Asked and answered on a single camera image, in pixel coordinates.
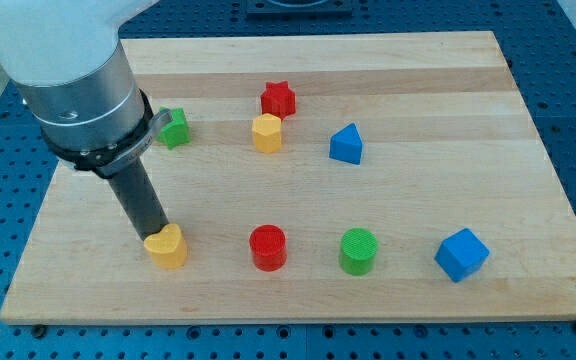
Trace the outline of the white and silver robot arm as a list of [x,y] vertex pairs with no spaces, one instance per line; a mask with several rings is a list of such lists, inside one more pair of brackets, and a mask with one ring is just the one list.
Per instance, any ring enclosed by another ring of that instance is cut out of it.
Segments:
[[49,148],[110,178],[138,160],[164,121],[153,116],[119,40],[157,0],[0,0],[0,64]]

